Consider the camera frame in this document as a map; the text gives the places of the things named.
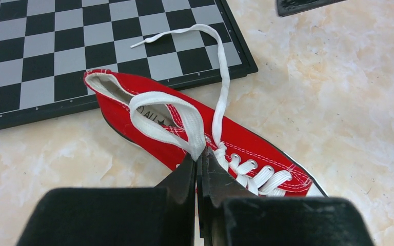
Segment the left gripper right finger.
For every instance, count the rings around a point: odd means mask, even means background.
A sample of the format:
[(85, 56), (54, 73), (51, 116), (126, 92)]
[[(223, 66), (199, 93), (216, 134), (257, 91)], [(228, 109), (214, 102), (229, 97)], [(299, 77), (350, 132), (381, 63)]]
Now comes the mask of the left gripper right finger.
[(337, 197), (258, 197), (207, 147), (197, 161), (200, 236), (205, 245), (373, 245), (363, 218)]

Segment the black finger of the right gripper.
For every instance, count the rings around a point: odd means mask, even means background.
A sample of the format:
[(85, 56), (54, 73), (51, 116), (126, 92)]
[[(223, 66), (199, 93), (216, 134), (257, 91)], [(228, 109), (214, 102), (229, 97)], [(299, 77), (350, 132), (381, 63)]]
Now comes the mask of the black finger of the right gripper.
[(278, 16), (286, 17), (342, 1), (344, 0), (276, 0), (275, 3)]

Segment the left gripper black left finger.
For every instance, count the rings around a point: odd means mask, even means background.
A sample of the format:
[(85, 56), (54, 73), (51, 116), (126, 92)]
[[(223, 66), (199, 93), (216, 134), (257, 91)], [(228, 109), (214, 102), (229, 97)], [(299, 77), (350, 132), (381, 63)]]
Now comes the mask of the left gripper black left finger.
[(186, 155), (151, 188), (57, 188), (18, 245), (194, 245), (196, 162)]

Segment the red canvas sneaker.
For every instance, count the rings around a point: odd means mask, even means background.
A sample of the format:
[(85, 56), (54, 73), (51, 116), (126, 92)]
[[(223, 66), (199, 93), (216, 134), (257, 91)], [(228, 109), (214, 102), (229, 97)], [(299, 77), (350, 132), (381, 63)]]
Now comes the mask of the red canvas sneaker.
[(204, 24), (189, 28), (217, 43), (222, 86), (210, 108), (139, 75), (93, 69), (85, 85), (96, 95), (105, 121), (129, 142), (175, 170), (186, 154), (196, 160), (208, 147), (215, 163), (257, 196), (322, 196), (317, 180), (285, 152), (225, 116), (230, 75), (218, 32)]

